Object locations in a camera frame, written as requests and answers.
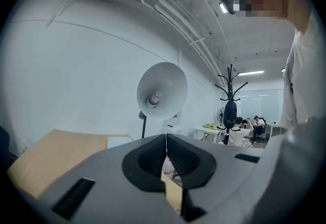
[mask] office chair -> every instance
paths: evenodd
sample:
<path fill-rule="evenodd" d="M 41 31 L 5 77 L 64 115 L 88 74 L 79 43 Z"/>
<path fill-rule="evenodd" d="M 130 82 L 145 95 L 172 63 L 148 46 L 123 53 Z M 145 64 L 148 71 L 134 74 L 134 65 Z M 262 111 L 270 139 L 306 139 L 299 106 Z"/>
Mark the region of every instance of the office chair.
<path fill-rule="evenodd" d="M 264 117 L 259 117 L 259 119 L 262 119 L 265 123 L 265 126 L 264 126 L 264 129 L 263 129 L 263 132 L 259 135 L 257 135 L 257 142 L 259 143 L 260 141 L 263 141 L 264 142 L 264 139 L 261 135 L 262 134 L 265 134 L 265 130 L 266 130 L 266 120 L 264 119 Z"/>

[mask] seated person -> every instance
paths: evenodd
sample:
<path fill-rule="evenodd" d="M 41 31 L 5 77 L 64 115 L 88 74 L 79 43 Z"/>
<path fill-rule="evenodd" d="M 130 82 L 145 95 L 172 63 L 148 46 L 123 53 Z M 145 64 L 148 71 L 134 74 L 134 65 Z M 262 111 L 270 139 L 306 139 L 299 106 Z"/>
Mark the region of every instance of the seated person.
<path fill-rule="evenodd" d="M 259 119 L 258 116 L 255 116 L 253 125 L 254 125 L 254 136 L 251 139 L 251 142 L 254 144 L 257 141 L 257 136 L 263 133 L 265 122 L 263 119 Z"/>
<path fill-rule="evenodd" d="M 243 122 L 247 122 L 249 124 L 249 129 L 241 128 Z M 253 131 L 254 131 L 254 127 L 251 124 L 250 120 L 244 121 L 242 117 L 237 117 L 235 119 L 234 127 L 230 129 L 228 145 L 241 146 L 242 139 Z"/>

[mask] black coat rack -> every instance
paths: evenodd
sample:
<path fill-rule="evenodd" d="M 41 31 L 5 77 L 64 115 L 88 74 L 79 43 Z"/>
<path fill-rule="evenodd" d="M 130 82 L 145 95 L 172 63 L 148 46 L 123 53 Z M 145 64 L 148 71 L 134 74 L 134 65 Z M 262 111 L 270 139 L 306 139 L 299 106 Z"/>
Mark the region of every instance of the black coat rack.
<path fill-rule="evenodd" d="M 222 99 L 220 98 L 220 100 L 223 100 L 223 101 L 228 101 L 229 102 L 234 102 L 234 101 L 239 101 L 239 99 L 236 99 L 234 100 L 234 96 L 236 94 L 236 92 L 238 92 L 241 88 L 243 88 L 246 84 L 248 84 L 248 82 L 244 83 L 241 87 L 239 87 L 235 92 L 233 92 L 233 86 L 232 86 L 232 82 L 233 82 L 233 79 L 238 76 L 237 75 L 234 75 L 232 77 L 232 64 L 230 65 L 230 67 L 228 67 L 228 78 L 226 78 L 225 76 L 222 76 L 222 75 L 218 75 L 219 77 L 223 77 L 226 82 L 228 83 L 228 91 L 226 92 L 223 88 L 219 87 L 218 85 L 215 85 L 216 87 L 218 87 L 219 89 L 222 89 L 226 94 L 227 94 L 227 97 L 228 99 Z M 228 109 L 228 103 L 227 105 L 225 106 L 225 111 L 224 111 L 224 115 L 227 114 L 227 109 Z M 225 137 L 224 137 L 224 144 L 227 145 L 228 144 L 228 141 L 229 141 L 229 135 L 230 135 L 230 129 L 232 130 L 234 124 L 235 124 L 235 119 L 236 119 L 236 115 L 234 118 L 232 118 L 231 122 L 228 123 L 228 127 L 225 127 L 221 130 L 225 130 L 226 129 L 226 133 L 225 133 Z"/>

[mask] white desk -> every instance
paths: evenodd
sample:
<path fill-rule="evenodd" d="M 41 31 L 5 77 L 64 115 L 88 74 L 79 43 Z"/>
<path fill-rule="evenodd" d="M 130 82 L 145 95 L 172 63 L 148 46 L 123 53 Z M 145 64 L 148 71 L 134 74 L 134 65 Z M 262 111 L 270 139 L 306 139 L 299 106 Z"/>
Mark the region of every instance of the white desk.
<path fill-rule="evenodd" d="M 268 124 L 268 123 L 266 123 L 266 126 L 270 127 L 270 135 L 269 135 L 269 138 L 272 137 L 273 128 L 281 128 L 281 126 L 279 124 Z"/>
<path fill-rule="evenodd" d="M 216 139 L 218 137 L 218 134 L 220 133 L 220 130 L 211 130 L 202 126 L 195 127 L 195 135 L 194 138 L 198 139 L 198 132 L 203 133 L 203 141 L 205 140 L 205 134 L 212 134 L 214 135 L 214 143 L 216 143 Z"/>

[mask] white lamp shade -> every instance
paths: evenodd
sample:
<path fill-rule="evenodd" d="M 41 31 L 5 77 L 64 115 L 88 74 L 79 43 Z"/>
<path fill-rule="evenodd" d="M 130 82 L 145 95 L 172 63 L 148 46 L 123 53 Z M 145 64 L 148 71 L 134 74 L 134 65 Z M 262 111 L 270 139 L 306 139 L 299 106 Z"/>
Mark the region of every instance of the white lamp shade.
<path fill-rule="evenodd" d="M 160 91 L 162 97 L 157 106 L 150 109 L 146 100 L 156 91 Z M 142 76 L 137 88 L 137 102 L 144 115 L 163 121 L 181 110 L 187 94 L 188 83 L 184 72 L 177 65 L 163 62 L 152 66 Z"/>

